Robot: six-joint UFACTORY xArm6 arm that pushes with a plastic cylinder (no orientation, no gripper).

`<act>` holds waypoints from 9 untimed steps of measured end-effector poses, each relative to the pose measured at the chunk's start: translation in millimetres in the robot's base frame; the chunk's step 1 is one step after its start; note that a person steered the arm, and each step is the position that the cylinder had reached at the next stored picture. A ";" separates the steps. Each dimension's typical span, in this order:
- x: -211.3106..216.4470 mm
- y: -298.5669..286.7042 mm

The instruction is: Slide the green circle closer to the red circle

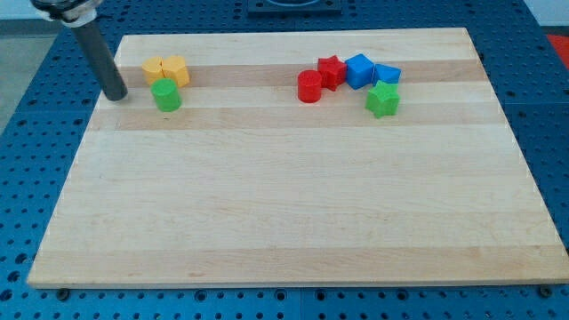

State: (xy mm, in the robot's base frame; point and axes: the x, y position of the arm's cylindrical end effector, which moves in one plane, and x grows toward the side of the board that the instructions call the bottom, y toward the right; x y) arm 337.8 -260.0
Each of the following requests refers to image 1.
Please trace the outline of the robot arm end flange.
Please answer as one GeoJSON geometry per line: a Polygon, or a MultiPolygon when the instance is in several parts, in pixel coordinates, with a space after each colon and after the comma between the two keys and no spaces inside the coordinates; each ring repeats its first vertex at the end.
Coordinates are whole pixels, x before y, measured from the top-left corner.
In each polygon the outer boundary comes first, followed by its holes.
{"type": "Polygon", "coordinates": [[[44,20],[68,23],[95,12],[103,0],[30,0],[30,3],[44,20]]]}

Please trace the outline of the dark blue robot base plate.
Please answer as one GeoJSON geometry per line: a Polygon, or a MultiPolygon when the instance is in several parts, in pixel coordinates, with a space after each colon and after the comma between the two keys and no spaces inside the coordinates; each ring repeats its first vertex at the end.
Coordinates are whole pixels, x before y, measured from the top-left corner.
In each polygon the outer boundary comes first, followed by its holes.
{"type": "Polygon", "coordinates": [[[341,0],[247,0],[249,16],[341,13],[341,0]]]}

